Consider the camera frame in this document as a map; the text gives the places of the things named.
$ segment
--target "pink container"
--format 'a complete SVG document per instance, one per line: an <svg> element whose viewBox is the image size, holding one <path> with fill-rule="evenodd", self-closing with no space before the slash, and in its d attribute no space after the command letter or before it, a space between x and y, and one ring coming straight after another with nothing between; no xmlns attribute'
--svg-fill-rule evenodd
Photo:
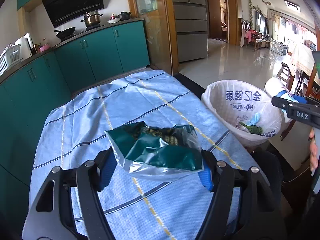
<svg viewBox="0 0 320 240"><path fill-rule="evenodd" d="M40 50L40 52L43 52L49 48L50 48L50 44L47 43L47 44L44 44L43 46L41 46L39 50Z"/></svg>

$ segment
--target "green vegetable scraps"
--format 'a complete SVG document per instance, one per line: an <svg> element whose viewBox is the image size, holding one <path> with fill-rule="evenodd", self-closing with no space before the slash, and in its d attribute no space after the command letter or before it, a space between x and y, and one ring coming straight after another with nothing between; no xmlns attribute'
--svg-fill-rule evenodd
<svg viewBox="0 0 320 240"><path fill-rule="evenodd" d="M256 125L245 125L243 122L239 122L242 126L248 129L251 134L262 134L262 128Z"/></svg>

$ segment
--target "refrigerator drawer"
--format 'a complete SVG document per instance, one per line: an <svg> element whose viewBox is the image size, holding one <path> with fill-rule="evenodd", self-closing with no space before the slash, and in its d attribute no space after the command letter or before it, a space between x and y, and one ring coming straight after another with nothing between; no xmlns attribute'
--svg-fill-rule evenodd
<svg viewBox="0 0 320 240"><path fill-rule="evenodd" d="M208 23L204 20L176 20L176 31L181 32L207 32Z"/></svg>
<svg viewBox="0 0 320 240"><path fill-rule="evenodd" d="M207 57L207 33L177 35L179 62Z"/></svg>
<svg viewBox="0 0 320 240"><path fill-rule="evenodd" d="M174 15L176 20L206 20L207 11L205 7L194 5L174 4Z"/></svg>

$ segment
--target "plastic bag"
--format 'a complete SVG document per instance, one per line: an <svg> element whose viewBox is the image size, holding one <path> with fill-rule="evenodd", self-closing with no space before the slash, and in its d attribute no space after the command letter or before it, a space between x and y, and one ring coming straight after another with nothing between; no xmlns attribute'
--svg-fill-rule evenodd
<svg viewBox="0 0 320 240"><path fill-rule="evenodd" d="M271 98L261 89L238 80L222 80L210 84L201 100L244 146L259 145L275 136L281 128L281 114ZM248 133L240 122L250 122L260 114L255 124L263 134Z"/></svg>
<svg viewBox="0 0 320 240"><path fill-rule="evenodd" d="M264 87L264 91L272 98L272 97L280 97L293 102L298 103L290 93L290 91L283 85L282 81L278 77L270 78ZM287 112L284 109L281 109L284 115L284 122L289 123L292 119L288 118Z"/></svg>
<svg viewBox="0 0 320 240"><path fill-rule="evenodd" d="M106 134L118 165L133 177L174 181L203 170L201 146L191 125L161 129L138 122Z"/></svg>

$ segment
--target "frying pan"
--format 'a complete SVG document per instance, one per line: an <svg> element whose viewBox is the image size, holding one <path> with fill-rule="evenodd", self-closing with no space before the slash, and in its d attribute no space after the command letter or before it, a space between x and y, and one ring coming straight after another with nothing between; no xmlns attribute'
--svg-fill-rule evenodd
<svg viewBox="0 0 320 240"><path fill-rule="evenodd" d="M76 30L76 27L72 27L72 28L66 29L66 30L64 30L64 31L62 31L62 32L61 32L61 31L58 31L58 30L54 30L54 32L58 33L58 34L56 35L56 37L57 37L58 39L64 39L64 38L72 35L72 34L75 32L75 30Z"/></svg>

